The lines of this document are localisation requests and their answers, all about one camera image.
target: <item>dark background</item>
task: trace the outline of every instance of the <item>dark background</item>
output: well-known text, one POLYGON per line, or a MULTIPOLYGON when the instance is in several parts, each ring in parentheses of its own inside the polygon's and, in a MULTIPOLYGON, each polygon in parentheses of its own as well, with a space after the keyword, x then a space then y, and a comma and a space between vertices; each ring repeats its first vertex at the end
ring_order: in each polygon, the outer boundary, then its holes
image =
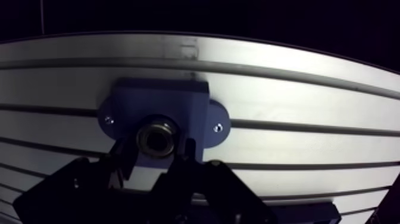
POLYGON ((0 41, 75 32, 194 32, 296 45, 400 71, 398 9, 395 1, 382 0, 0 0, 0 41))

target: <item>screw head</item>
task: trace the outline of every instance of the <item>screw head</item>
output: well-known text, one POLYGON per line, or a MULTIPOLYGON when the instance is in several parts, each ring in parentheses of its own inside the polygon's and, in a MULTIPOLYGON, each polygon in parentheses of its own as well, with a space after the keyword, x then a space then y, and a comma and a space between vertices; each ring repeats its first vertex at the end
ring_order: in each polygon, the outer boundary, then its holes
POLYGON ((222 130, 224 129, 224 127, 220 124, 220 123, 218 123, 217 125, 215 125, 214 126, 214 132, 215 133, 219 133, 219 132, 222 132, 222 130))
POLYGON ((113 118, 111 116, 106 116, 104 118, 104 122, 105 122, 106 125, 112 125, 114 123, 114 120, 113 120, 113 118))

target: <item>metal surface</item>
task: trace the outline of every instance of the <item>metal surface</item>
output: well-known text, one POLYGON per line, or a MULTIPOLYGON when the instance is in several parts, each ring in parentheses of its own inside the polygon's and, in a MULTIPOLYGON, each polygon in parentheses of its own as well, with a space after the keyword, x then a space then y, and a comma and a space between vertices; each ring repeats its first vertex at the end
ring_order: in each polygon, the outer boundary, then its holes
MULTIPOLYGON (((0 184, 27 190, 77 155, 107 152, 114 141, 96 109, 107 86, 127 76, 206 80, 233 129, 203 160, 228 161, 264 198, 327 197, 341 213, 361 212, 398 176, 395 73, 263 43, 85 35, 0 45, 0 184)), ((138 167, 132 176, 141 181, 126 186, 149 190, 162 171, 138 167)), ((370 213, 360 214, 342 222, 364 223, 370 213)))

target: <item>blue bracket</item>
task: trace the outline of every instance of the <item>blue bracket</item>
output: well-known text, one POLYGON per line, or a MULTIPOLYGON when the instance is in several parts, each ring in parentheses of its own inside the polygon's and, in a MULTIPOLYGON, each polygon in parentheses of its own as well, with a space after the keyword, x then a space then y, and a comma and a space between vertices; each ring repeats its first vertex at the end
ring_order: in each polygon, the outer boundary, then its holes
MULTIPOLYGON (((98 110, 100 127, 112 139, 137 133, 151 116, 165 117, 173 123, 166 126, 179 130, 175 152, 182 152, 185 139, 194 139, 198 162, 202 162, 204 148, 222 143, 231 127, 227 110, 210 99, 208 83, 192 80, 122 78, 98 110)), ((136 164, 168 168, 173 158, 173 153, 155 158, 139 150, 136 164)))

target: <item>screw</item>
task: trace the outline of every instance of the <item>screw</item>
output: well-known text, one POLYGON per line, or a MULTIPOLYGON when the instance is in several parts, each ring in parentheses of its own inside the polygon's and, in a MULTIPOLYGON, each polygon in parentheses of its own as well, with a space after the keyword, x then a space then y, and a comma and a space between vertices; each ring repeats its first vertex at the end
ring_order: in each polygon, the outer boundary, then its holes
POLYGON ((220 123, 218 123, 217 125, 214 126, 215 133, 222 132, 223 129, 224 129, 224 127, 220 123))
POLYGON ((79 188, 78 180, 76 178, 74 179, 74 187, 75 189, 79 188))
POLYGON ((106 116, 106 117, 104 118, 104 121, 105 121, 106 125, 112 125, 112 124, 114 123, 113 118, 110 117, 110 116, 106 116))

